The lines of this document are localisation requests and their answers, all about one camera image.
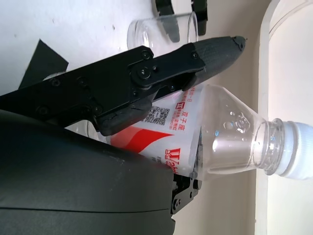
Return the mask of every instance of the clear glass cup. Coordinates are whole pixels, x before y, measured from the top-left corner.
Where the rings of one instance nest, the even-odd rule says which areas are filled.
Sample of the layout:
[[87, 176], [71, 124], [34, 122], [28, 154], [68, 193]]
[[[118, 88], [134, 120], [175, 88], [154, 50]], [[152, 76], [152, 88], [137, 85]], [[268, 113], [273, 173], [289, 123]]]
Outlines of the clear glass cup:
[[127, 35], [128, 49], [146, 46], [151, 48], [155, 56], [196, 41], [198, 23], [194, 12], [133, 21]]

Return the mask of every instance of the bolt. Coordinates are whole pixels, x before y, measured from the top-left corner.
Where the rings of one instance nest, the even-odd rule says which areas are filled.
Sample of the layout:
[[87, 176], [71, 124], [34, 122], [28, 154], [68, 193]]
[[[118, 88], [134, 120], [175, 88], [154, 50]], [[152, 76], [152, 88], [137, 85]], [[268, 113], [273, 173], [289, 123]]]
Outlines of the bolt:
[[153, 66], [152, 70], [153, 70], [153, 72], [158, 72], [158, 67], [157, 66]]
[[144, 60], [149, 60], [151, 58], [151, 55], [149, 52], [147, 52], [146, 50], [144, 50], [142, 53], [141, 53], [141, 57], [144, 59]]
[[99, 115], [102, 113], [102, 108], [100, 106], [95, 106], [93, 108], [93, 112], [94, 112], [94, 114]]
[[47, 114], [48, 114], [49, 109], [48, 109], [46, 106], [40, 106], [40, 107], [38, 107], [37, 112], [38, 112], [40, 115], [44, 116], [44, 115], [47, 115]]
[[137, 74], [138, 76], [143, 79], [143, 80], [146, 80], [150, 77], [151, 73], [150, 71], [148, 70], [147, 67], [141, 67], [137, 70]]
[[52, 78], [50, 82], [53, 87], [58, 87], [61, 84], [60, 80], [57, 78]]
[[86, 80], [85, 80], [85, 78], [83, 78], [83, 77], [79, 77], [79, 78], [78, 78], [78, 84], [79, 84], [81, 87], [87, 86]]
[[191, 57], [194, 58], [194, 59], [198, 59], [199, 58], [199, 56], [198, 56], [198, 54], [196, 52], [193, 52], [191, 54]]

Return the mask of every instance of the bottle label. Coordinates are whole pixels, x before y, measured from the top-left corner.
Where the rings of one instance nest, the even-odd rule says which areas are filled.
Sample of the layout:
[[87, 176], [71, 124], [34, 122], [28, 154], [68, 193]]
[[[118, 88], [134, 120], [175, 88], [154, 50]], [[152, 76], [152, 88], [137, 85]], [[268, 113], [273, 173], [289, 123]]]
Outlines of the bottle label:
[[201, 128], [203, 85], [153, 103], [148, 116], [111, 137], [111, 145], [168, 165], [176, 174], [192, 173]]

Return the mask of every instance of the white bottle cap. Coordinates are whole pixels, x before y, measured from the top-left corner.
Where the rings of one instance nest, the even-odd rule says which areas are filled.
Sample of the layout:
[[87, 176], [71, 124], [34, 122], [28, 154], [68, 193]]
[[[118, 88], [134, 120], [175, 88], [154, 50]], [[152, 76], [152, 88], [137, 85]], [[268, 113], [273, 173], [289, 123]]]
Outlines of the white bottle cap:
[[305, 180], [313, 178], [313, 127], [298, 123], [284, 122], [284, 152], [275, 174]]

